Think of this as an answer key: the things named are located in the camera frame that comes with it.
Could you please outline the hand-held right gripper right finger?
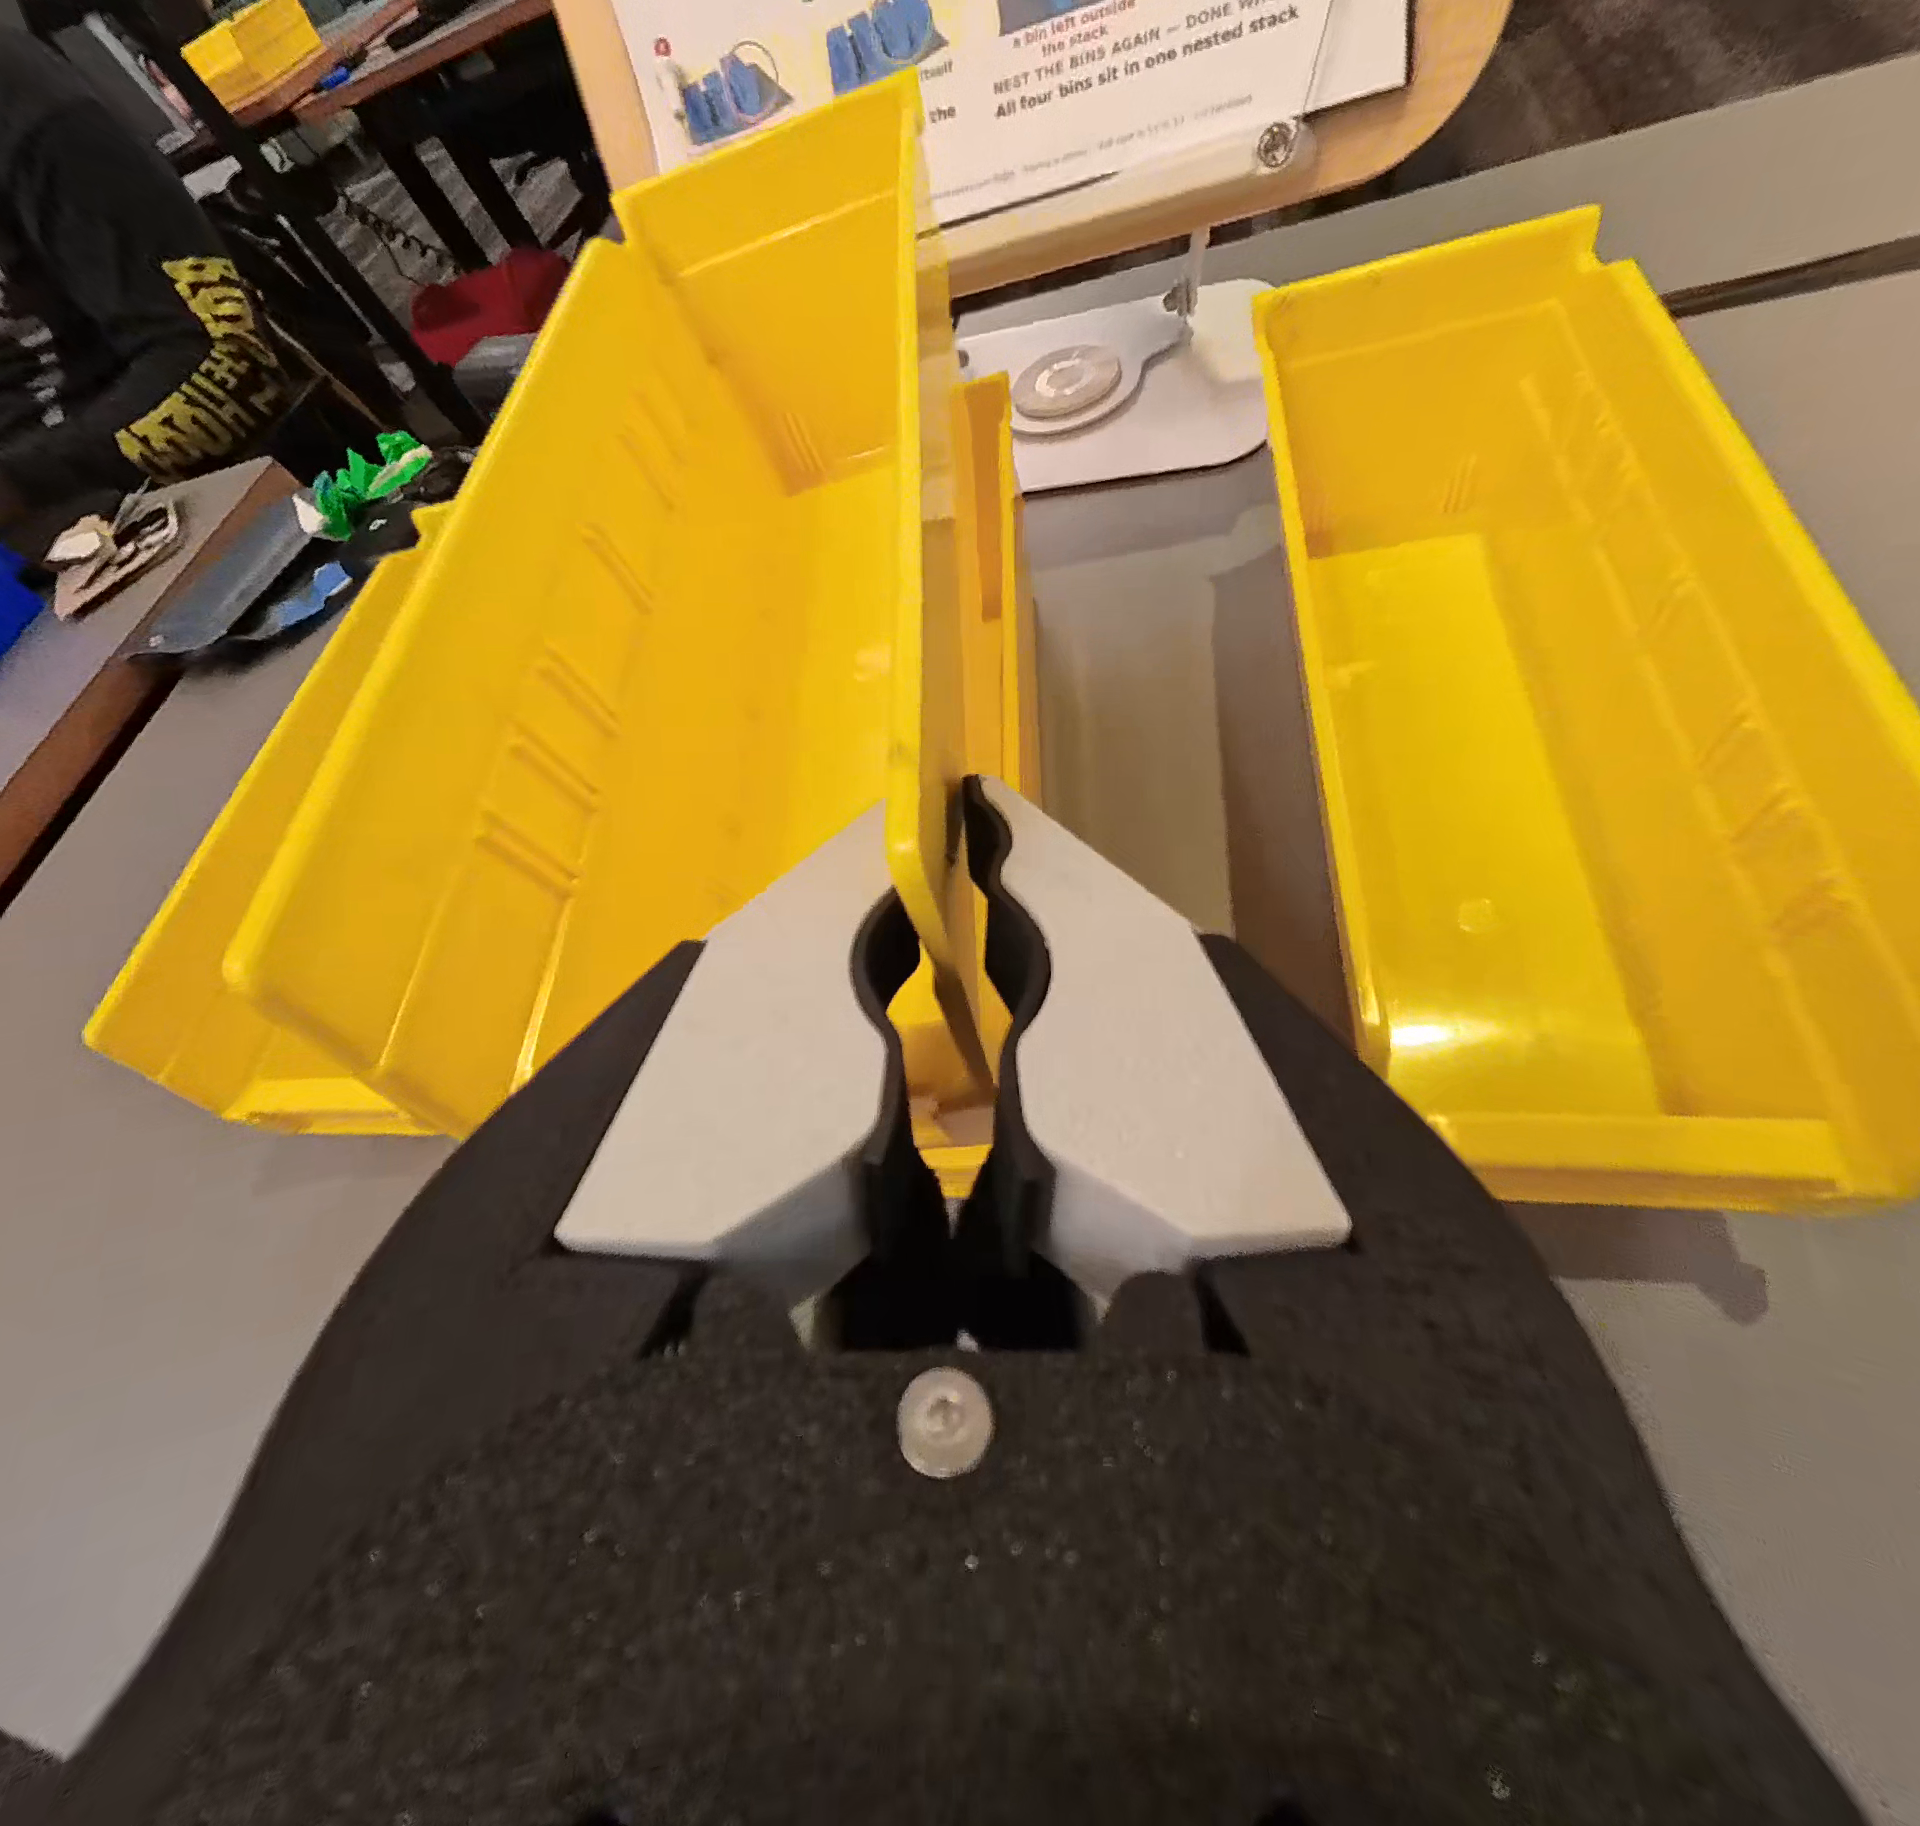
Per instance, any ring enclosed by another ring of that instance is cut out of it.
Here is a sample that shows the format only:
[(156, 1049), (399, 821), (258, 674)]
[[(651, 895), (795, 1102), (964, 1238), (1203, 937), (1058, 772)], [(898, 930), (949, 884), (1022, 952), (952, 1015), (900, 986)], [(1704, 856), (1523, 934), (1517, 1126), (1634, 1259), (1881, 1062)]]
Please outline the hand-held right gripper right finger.
[(1010, 1025), (961, 1268), (1038, 1263), (1106, 1306), (1141, 1275), (1338, 1248), (1331, 1187), (1207, 940), (1004, 781), (964, 785)]

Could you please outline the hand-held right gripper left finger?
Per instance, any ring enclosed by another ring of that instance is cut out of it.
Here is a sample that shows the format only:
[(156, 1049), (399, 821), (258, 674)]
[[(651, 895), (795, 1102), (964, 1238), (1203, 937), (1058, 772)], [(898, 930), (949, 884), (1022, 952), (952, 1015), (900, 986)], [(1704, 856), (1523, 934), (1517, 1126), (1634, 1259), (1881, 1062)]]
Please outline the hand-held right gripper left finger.
[(921, 961), (876, 803), (694, 953), (557, 1222), (570, 1255), (726, 1267), (795, 1309), (941, 1267), (891, 1004)]

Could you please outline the yellow plastic bin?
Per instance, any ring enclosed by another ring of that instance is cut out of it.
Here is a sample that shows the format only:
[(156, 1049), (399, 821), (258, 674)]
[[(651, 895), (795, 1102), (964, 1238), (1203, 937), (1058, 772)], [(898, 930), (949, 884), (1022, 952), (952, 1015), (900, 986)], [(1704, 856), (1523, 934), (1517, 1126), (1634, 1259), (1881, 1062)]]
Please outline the yellow plastic bin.
[(304, 0), (252, 0), (181, 45), (184, 64), (231, 113), (326, 52)]
[(1917, 698), (1599, 224), (1252, 307), (1357, 1051), (1505, 1199), (1891, 1206)]
[(680, 512), (641, 410), (539, 477), (499, 416), (384, 563), (85, 1042), (234, 1124), (466, 1136), (672, 949), (879, 803), (887, 463)]
[(920, 93), (625, 199), (331, 705), (223, 953), (221, 1113), (466, 1136), (883, 796), (950, 331)]

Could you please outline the dark foil bag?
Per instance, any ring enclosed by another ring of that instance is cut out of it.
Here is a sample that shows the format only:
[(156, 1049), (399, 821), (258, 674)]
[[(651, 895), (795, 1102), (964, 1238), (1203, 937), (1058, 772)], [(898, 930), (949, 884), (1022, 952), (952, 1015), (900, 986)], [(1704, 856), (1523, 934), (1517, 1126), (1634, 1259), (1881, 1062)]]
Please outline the dark foil bag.
[(421, 542), (427, 507), (410, 491), (379, 499), (335, 539), (316, 491), (300, 489), (170, 592), (125, 657), (153, 669), (234, 668), (291, 646), (354, 607), (386, 559)]

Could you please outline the green crumpled wrapper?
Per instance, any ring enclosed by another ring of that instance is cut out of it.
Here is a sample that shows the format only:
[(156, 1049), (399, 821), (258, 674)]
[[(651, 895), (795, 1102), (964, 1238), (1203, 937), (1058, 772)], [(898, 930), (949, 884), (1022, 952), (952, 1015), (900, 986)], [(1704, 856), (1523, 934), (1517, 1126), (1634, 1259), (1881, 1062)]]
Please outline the green crumpled wrapper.
[(345, 465), (319, 472), (295, 495), (300, 531), (309, 539), (348, 543), (365, 513), (405, 493), (431, 465), (431, 446), (402, 428), (384, 430), (377, 434), (373, 456), (352, 449)]

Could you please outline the round metal disc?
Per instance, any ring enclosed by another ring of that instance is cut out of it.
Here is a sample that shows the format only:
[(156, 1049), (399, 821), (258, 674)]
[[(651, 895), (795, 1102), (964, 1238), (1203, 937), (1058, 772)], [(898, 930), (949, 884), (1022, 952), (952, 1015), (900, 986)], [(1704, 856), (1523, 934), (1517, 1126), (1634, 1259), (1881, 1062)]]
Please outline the round metal disc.
[(1111, 345), (1064, 345), (1041, 353), (1011, 376), (1010, 397), (1020, 430), (1076, 430), (1106, 416), (1127, 372)]

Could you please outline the cardboard scraps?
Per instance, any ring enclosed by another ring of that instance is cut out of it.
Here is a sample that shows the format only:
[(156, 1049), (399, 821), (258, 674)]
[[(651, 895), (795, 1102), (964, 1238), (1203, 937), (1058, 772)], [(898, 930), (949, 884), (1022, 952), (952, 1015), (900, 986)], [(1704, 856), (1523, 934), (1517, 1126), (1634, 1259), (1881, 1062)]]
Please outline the cardboard scraps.
[(74, 620), (170, 559), (184, 543), (180, 495), (131, 495), (113, 517), (89, 516), (51, 546), (53, 615)]

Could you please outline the red bag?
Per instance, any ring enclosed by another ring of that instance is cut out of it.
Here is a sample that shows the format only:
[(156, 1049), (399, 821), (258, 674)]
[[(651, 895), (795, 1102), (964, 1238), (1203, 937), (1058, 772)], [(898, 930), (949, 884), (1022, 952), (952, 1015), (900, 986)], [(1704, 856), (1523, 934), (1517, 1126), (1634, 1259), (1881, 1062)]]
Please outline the red bag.
[(459, 366), (483, 342), (537, 335), (568, 273), (563, 255), (514, 248), (480, 271), (416, 288), (410, 335), (434, 362)]

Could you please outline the wooden table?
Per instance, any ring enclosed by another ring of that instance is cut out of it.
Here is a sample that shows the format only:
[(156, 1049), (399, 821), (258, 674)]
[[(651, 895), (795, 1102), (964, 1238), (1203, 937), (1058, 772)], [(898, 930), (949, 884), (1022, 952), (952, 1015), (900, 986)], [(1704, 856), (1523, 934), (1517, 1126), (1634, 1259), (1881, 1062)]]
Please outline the wooden table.
[(419, 35), (419, 14), (355, 42), (292, 107), (309, 131), (350, 123), (454, 273), (540, 247), (515, 173), (578, 154), (552, 0), (472, 0)]

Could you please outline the wooden sign board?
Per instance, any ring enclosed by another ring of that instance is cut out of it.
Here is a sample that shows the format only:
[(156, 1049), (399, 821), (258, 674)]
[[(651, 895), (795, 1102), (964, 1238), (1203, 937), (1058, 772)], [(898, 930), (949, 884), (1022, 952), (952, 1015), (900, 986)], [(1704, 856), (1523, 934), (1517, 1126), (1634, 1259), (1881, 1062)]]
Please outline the wooden sign board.
[[(1340, 197), (1403, 164), (1459, 110), (1503, 31), (1513, 0), (1409, 0), (1403, 89), (1304, 124), (1288, 164), (1262, 144), (1218, 144), (1106, 181), (947, 228), (950, 293), (984, 302), (1026, 283), (1244, 225)], [(614, 192), (656, 177), (658, 156), (612, 0), (552, 0), (570, 70)]]

